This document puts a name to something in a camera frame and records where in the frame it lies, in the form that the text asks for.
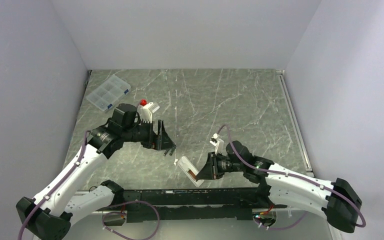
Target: tabletop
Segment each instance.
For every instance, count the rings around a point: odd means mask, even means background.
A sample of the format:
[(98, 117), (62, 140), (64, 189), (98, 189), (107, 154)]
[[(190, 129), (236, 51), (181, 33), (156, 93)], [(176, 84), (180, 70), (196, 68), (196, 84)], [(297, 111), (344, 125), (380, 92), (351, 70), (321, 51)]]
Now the tabletop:
[[(207, 153), (214, 151), (210, 138), (222, 124), (228, 124), (233, 140), (240, 141), (254, 155), (306, 173), (275, 69), (93, 70), (84, 96), (114, 74), (131, 85), (130, 93), (116, 105), (136, 105), (141, 99), (158, 103), (160, 109), (153, 115), (154, 121), (164, 121), (177, 147), (172, 156), (163, 156), (164, 151), (127, 142), (79, 190), (88, 190), (105, 180), (124, 189), (196, 188), (174, 161), (186, 156), (200, 170)], [(84, 132), (104, 124), (113, 111), (103, 112), (83, 98), (64, 166), (79, 150)], [(221, 138), (227, 144), (226, 130)], [(218, 180), (205, 180), (200, 188), (256, 186), (242, 173), (233, 172)]]

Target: metal frame edge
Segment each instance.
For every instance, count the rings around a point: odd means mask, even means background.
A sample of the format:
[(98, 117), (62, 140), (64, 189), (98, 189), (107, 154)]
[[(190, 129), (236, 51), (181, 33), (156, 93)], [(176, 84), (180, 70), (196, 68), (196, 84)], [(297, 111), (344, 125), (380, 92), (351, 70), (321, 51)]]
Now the metal frame edge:
[(304, 145), (304, 140), (300, 132), (300, 127), (298, 126), (298, 121), (292, 106), (291, 98), (289, 97), (288, 89), (286, 87), (285, 79), (283, 76), (284, 70), (282, 70), (281, 72), (282, 74), (277, 74), (277, 77), (279, 79), (280, 87), (282, 88), (283, 96), (286, 100), (286, 107), (289, 112), (290, 120), (292, 121), (293, 131), (295, 132), (296, 140), (298, 141), (298, 144), (299, 144), (299, 151), (301, 152), (301, 157), (302, 157), (302, 160), (304, 161), (305, 171), (307, 176), (314, 177), (313, 168), (311, 167), (306, 146)]

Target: cable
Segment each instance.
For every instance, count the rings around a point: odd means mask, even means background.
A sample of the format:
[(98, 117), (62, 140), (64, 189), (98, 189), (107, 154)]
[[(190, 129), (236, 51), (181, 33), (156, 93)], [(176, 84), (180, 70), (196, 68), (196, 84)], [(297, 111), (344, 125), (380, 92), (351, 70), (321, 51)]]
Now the cable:
[(259, 214), (266, 215), (266, 214), (270, 213), (270, 211), (273, 209), (274, 206), (275, 206), (275, 205), (273, 205), (273, 204), (270, 205), (270, 207), (268, 208), (267, 211), (262, 211), (262, 212), (260, 212)]
[(97, 186), (91, 186), (91, 187), (89, 188), (89, 193), (92, 192), (92, 188), (97, 189), (98, 187), (97, 187)]
[[(88, 136), (88, 133), (90, 133), (90, 132), (91, 131), (86, 131), (84, 133), (83, 141), (81, 142), (80, 154), (78, 155), (78, 158), (74, 163), (80, 163), (82, 161), (83, 156), (85, 155), (85, 151), (86, 151), (86, 144), (87, 144), (86, 138)], [(55, 186), (45, 196), (43, 196), (42, 200), (40, 200), (40, 202), (31, 210), (31, 212), (27, 215), (27, 217), (25, 218), (25, 220), (23, 221), (23, 223), (21, 225), (21, 228), (18, 232), (17, 240), (22, 240), (24, 229), (27, 227), (30, 219), (33, 217), (33, 215), (36, 213), (36, 211), (46, 201), (45, 197), (50, 197), (61, 186), (61, 184), (63, 184), (63, 182), (65, 180), (67, 180), (67, 178), (69, 178), (69, 176), (74, 172), (74, 170), (76, 168), (77, 168), (77, 165), (73, 164), (73, 166), (70, 168), (70, 170), (68, 170), (68, 172), (61, 178), (61, 180), (59, 180), (59, 182), (57, 184), (55, 184)]]
[[(230, 132), (230, 129), (229, 129), (229, 126), (227, 124), (223, 124), (221, 125), (221, 127), (218, 129), (217, 131), (217, 134), (220, 134), (220, 132), (222, 131), (222, 129), (226, 127), (226, 130), (227, 130), (227, 137), (229, 138), (229, 144), (230, 146), (232, 147), (232, 150), (234, 152), (234, 154), (239, 158), (239, 160), (245, 164), (247, 167), (249, 168), (252, 168), (254, 170), (257, 170), (257, 171), (262, 171), (262, 172), (265, 172), (265, 173), (269, 173), (269, 174), (280, 174), (280, 175), (285, 175), (286, 173), (283, 172), (283, 171), (275, 171), (275, 170), (269, 170), (269, 169), (263, 169), (263, 168), (256, 168), (255, 166), (249, 164), (248, 162), (246, 162), (242, 157), (241, 155), (239, 155), (238, 151), (236, 150), (234, 144), (233, 144), (233, 141), (232, 141), (232, 136), (231, 136), (231, 132)], [(315, 185), (316, 187), (320, 187), (320, 183), (316, 182), (316, 181), (313, 181), (313, 180), (310, 180), (306, 177), (303, 177), (303, 176), (300, 176), (300, 175), (297, 175), (297, 174), (294, 174), (294, 173), (289, 173), (288, 176), (291, 176), (291, 177), (294, 177), (294, 178), (297, 178), (297, 179), (301, 179), (301, 180), (304, 180), (308, 183), (311, 183), (313, 185)], [(329, 187), (324, 187), (325, 190), (335, 194), (336, 196), (340, 197), (341, 199), (345, 200), (349, 205), (351, 205), (351, 207), (357, 212), (358, 216), (361, 218), (361, 224), (355, 224), (356, 227), (359, 227), (359, 228), (364, 228), (366, 226), (366, 219), (364, 218), (362, 212), (360, 211), (360, 209), (351, 201), (349, 200), (346, 196), (344, 196), (342, 193), (336, 191), (336, 190), (333, 190)]]
[(102, 216), (102, 226), (103, 226), (103, 229), (106, 229), (106, 230), (110, 231), (111, 233), (116, 234), (117, 236), (122, 237), (122, 238), (127, 239), (127, 240), (149, 240), (153, 236), (155, 236), (155, 234), (158, 231), (158, 228), (160, 227), (160, 214), (158, 213), (157, 209), (151, 203), (146, 202), (146, 201), (136, 200), (136, 201), (127, 201), (127, 202), (124, 202), (124, 203), (120, 203), (120, 204), (116, 204), (116, 205), (111, 205), (111, 206), (108, 206), (108, 207), (109, 208), (114, 208), (114, 207), (124, 206), (124, 205), (127, 205), (127, 204), (135, 204), (135, 203), (140, 203), (140, 204), (145, 204), (145, 205), (150, 206), (152, 208), (152, 210), (156, 214), (156, 228), (155, 228), (155, 230), (153, 231), (153, 233), (150, 236), (145, 237), (143, 239), (133, 239), (133, 238), (130, 238), (128, 236), (125, 236), (125, 235), (119, 233), (118, 231), (115, 231), (115, 230), (107, 227), (105, 225), (105, 218), (110, 216), (110, 215), (120, 215), (119, 211), (112, 211), (112, 212), (109, 212), (109, 213), (105, 214), (104, 216)]

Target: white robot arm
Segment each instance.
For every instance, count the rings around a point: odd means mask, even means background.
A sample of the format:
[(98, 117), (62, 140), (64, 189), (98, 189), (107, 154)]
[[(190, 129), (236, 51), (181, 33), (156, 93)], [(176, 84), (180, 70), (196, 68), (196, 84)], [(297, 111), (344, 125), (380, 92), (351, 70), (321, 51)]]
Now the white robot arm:
[(18, 201), (16, 208), (23, 222), (18, 239), (22, 239), (27, 228), (42, 240), (60, 240), (73, 224), (93, 211), (123, 203), (124, 189), (111, 180), (88, 194), (75, 196), (75, 193), (125, 142), (139, 142), (144, 148), (173, 154), (176, 145), (162, 120), (158, 120), (157, 133), (153, 131), (152, 113), (157, 109), (158, 105), (152, 102), (139, 109), (124, 103), (117, 106), (106, 124), (85, 137), (76, 156), (48, 186), (32, 199), (23, 197)]
[[(105, 125), (92, 130), (75, 157), (48, 186), (32, 199), (23, 197), (17, 203), (23, 222), (18, 239), (21, 240), (23, 229), (27, 228), (42, 240), (61, 240), (72, 225), (90, 213), (125, 203), (124, 189), (111, 180), (87, 194), (77, 196), (75, 193), (124, 142), (140, 142), (144, 148), (165, 150), (164, 155), (173, 153), (176, 145), (161, 120), (158, 133), (153, 132), (150, 110), (153, 108), (140, 108), (145, 117), (141, 120), (136, 106), (121, 104)], [(291, 171), (252, 155), (240, 142), (232, 141), (230, 135), (227, 155), (221, 154), (223, 141), (217, 133), (211, 143), (216, 149), (208, 153), (205, 166), (194, 176), (196, 180), (216, 180), (225, 173), (243, 172), (245, 178), (258, 184), (255, 200), (260, 207), (296, 207), (326, 219), (347, 233), (354, 232), (355, 227), (364, 227), (360, 213), (362, 201), (345, 180), (337, 178), (331, 182)], [(359, 216), (363, 224), (357, 224)]]

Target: white plastic piece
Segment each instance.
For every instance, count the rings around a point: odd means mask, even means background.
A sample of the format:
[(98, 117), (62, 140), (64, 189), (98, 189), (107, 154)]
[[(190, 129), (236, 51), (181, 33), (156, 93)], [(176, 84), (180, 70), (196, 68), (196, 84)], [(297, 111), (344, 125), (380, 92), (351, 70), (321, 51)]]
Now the white plastic piece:
[(140, 119), (142, 122), (152, 123), (153, 114), (160, 109), (160, 106), (156, 102), (148, 102), (145, 106), (138, 108)]
[[(286, 191), (279, 187), (272, 186), (268, 198), (276, 205), (293, 206), (294, 208), (316, 214), (323, 219), (326, 219), (326, 214), (322, 211), (323, 206), (293, 191)], [(292, 216), (291, 209), (287, 209), (287, 212), (290, 218)]]
[(182, 156), (180, 160), (177, 162), (177, 165), (182, 169), (184, 174), (190, 179), (190, 181), (197, 187), (203, 184), (204, 180), (195, 180), (195, 177), (198, 174), (197, 168), (189, 161), (189, 159), (185, 156)]
[(219, 135), (217, 133), (214, 133), (212, 135), (212, 138), (209, 140), (209, 143), (215, 146), (215, 154), (222, 153), (223, 147), (225, 146), (225, 141), (219, 138)]
[(72, 213), (71, 226), (92, 212), (111, 204), (114, 193), (106, 186), (98, 186), (95, 190), (84, 195), (73, 196), (65, 206), (64, 212)]
[[(35, 204), (38, 204), (41, 199), (66, 175), (66, 173), (68, 173), (73, 167), (73, 164), (77, 161), (79, 154), (80, 150), (58, 176), (47, 187), (34, 196)], [(74, 169), (71, 175), (55, 190), (49, 200), (43, 203), (40, 208), (48, 208), (50, 209), (51, 215), (60, 216), (76, 191), (85, 184), (86, 179), (91, 176), (95, 169), (106, 160), (107, 158), (105, 155), (102, 153), (98, 154), (95, 147), (86, 145), (84, 158), (82, 159), (80, 166)]]
[(291, 177), (291, 174), (299, 175), (303, 178), (309, 179), (313, 182), (322, 184), (328, 188), (333, 189), (333, 185), (330, 181), (327, 180), (321, 180), (314, 177), (309, 177), (304, 174), (300, 174), (298, 172), (289, 170), (285, 167), (280, 166), (279, 164), (275, 163), (272, 164), (269, 168), (269, 170), (273, 171), (279, 171), (279, 172), (285, 172), (289, 171), (289, 177), (285, 177), (285, 175), (280, 175), (276, 173), (269, 173), (268, 176), (265, 178), (267, 184), (272, 187), (278, 187), (283, 190), (289, 190), (290, 192), (295, 192), (303, 197), (306, 197), (310, 200), (312, 200), (313, 203), (317, 203), (322, 207), (326, 207), (328, 204), (328, 201), (326, 200), (326, 196), (330, 196), (332, 193), (325, 189), (320, 189), (318, 186), (315, 186), (312, 183), (309, 183), (305, 180)]
[(313, 182), (319, 183), (323, 186), (333, 189), (330, 181), (321, 180), (313, 177), (306, 176), (275, 163), (269, 167), (269, 170), (285, 172), (288, 171), (288, 177), (283, 174), (269, 173), (265, 178), (267, 184), (271, 186), (270, 196), (268, 197), (274, 204), (282, 204), (287, 206), (296, 207), (326, 219), (325, 213), (322, 208), (326, 208), (328, 201), (327, 196), (332, 193), (324, 189), (320, 189), (312, 183), (305, 180), (292, 177), (291, 174), (299, 175)]
[(292, 218), (291, 206), (287, 206), (287, 217), (288, 217), (289, 219)]
[(113, 74), (99, 87), (93, 90), (86, 99), (100, 110), (107, 112), (116, 102), (129, 93), (132, 86)]

